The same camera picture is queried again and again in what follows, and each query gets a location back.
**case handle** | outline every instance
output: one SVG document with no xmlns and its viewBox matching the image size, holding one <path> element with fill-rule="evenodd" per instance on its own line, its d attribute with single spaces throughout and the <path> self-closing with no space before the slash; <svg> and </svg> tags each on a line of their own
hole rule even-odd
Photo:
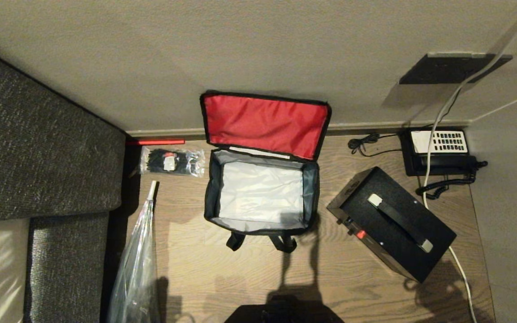
<svg viewBox="0 0 517 323">
<path fill-rule="evenodd" d="M 386 216 L 391 218 L 394 222 L 396 222 L 406 233 L 412 237 L 414 242 L 422 249 L 424 252 L 429 253 L 432 251 L 433 245 L 428 239 L 422 235 L 420 230 L 418 230 L 412 222 L 410 222 L 406 217 L 402 216 L 394 207 L 390 206 L 390 204 L 384 202 L 382 198 L 376 194 L 370 195 L 368 198 L 368 202 L 372 204 L 376 209 L 384 213 Z"/>
<path fill-rule="evenodd" d="M 269 238 L 271 238 L 272 244 L 279 251 L 291 253 L 296 249 L 296 240 L 290 236 L 269 236 Z"/>
<path fill-rule="evenodd" d="M 229 247 L 232 251 L 237 251 L 238 248 L 242 246 L 242 243 L 245 241 L 246 235 L 241 235 L 240 233 L 230 233 L 230 238 L 226 241 L 226 246 Z"/>
</svg>

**sofa armrest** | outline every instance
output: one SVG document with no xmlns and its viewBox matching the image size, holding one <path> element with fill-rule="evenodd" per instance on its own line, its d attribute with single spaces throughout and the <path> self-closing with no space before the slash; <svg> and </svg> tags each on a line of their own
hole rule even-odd
<svg viewBox="0 0 517 323">
<path fill-rule="evenodd" d="M 99 321 L 109 213 L 31 219 L 23 321 Z"/>
<path fill-rule="evenodd" d="M 0 61 L 0 219 L 121 203 L 125 135 Z"/>
</svg>

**insulated bag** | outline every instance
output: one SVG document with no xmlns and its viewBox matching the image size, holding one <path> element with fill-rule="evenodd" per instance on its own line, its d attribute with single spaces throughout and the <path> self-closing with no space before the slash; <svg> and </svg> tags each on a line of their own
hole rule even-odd
<svg viewBox="0 0 517 323">
<path fill-rule="evenodd" d="M 269 236 L 292 252 L 318 206 L 316 160 L 331 116 L 326 102 L 209 91 L 201 95 L 211 151 L 205 219 L 231 231 L 236 251 L 246 235 Z"/>
</svg>

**red bag lid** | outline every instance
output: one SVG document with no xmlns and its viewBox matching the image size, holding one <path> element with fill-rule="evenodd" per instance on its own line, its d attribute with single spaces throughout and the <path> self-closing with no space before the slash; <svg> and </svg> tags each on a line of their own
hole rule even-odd
<svg viewBox="0 0 517 323">
<path fill-rule="evenodd" d="M 207 142 L 318 158 L 332 110 L 315 100 L 206 92 L 201 95 Z"/>
</svg>

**black cable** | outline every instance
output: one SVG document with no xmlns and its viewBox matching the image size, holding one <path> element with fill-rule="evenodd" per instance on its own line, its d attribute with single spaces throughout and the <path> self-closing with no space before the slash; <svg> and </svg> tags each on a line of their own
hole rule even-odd
<svg viewBox="0 0 517 323">
<path fill-rule="evenodd" d="M 352 155 L 355 154 L 357 151 L 359 151 L 360 154 L 365 157 L 373 157 L 376 155 L 380 155 L 381 153 L 390 153 L 392 151 L 402 151 L 402 149 L 391 149 L 391 150 L 387 150 L 387 151 L 381 151 L 380 153 L 375 153 L 373 155 L 367 155 L 364 153 L 366 151 L 366 147 L 364 144 L 373 144 L 373 143 L 376 143 L 378 141 L 378 139 L 392 137 L 394 135 L 379 135 L 377 133 L 372 133 L 362 139 L 356 139 L 356 138 L 350 139 L 348 141 L 348 147 L 350 149 L 352 149 Z"/>
<path fill-rule="evenodd" d="M 440 195 L 447 191 L 449 188 L 449 185 L 466 185 L 466 184 L 472 184 L 476 181 L 476 171 L 482 167 L 485 167 L 488 165 L 488 162 L 482 161 L 476 164 L 476 167 L 472 169 L 472 173 L 468 174 L 466 178 L 463 179 L 447 179 L 447 180 L 441 180 L 440 182 L 428 184 L 426 186 L 423 186 L 421 188 L 416 189 L 416 194 L 419 196 L 422 196 L 422 193 L 428 192 L 429 190 L 433 190 L 435 188 L 438 188 L 435 190 L 433 194 L 426 193 L 426 198 L 429 200 L 436 200 L 440 197 Z"/>
</svg>

